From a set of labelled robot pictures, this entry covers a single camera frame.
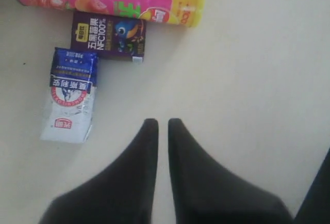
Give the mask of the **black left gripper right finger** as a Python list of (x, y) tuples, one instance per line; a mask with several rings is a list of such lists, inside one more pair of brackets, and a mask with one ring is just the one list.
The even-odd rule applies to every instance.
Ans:
[(213, 159), (179, 118), (168, 122), (176, 223), (293, 223), (282, 200)]

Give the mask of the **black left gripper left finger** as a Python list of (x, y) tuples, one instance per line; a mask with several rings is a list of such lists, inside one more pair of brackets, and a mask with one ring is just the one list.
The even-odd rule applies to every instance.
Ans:
[(158, 163), (158, 122), (146, 119), (102, 172), (54, 199), (40, 223), (151, 223)]

